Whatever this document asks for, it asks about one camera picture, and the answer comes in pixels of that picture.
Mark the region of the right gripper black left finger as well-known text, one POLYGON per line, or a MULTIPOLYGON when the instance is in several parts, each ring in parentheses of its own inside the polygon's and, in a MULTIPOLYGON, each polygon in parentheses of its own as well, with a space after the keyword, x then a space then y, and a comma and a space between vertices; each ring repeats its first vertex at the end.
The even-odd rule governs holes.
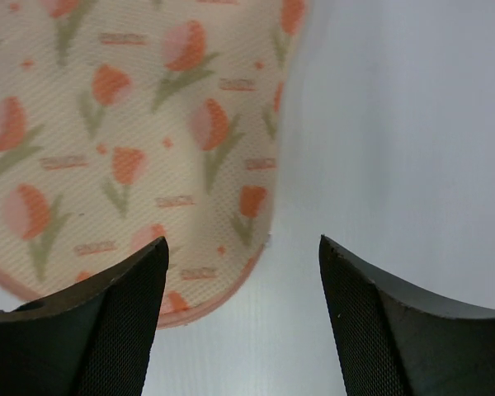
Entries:
POLYGON ((140 395, 168 269, 160 237, 75 285, 0 310, 0 395, 140 395))

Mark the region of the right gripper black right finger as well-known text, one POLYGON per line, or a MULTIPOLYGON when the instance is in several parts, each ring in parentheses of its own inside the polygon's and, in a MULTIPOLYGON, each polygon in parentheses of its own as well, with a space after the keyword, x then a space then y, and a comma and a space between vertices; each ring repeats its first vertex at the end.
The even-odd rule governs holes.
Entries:
POLYGON ((495 309, 425 290, 327 236, 319 265, 346 394, 495 396, 495 309))

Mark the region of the floral laundry bag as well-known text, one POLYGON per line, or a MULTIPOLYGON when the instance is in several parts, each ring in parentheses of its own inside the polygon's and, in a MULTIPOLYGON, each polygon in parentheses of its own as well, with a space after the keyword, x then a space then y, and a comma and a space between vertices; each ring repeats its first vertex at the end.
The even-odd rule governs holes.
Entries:
POLYGON ((0 286, 53 294, 156 238, 158 320, 217 309, 271 228, 306 1, 0 1, 0 286))

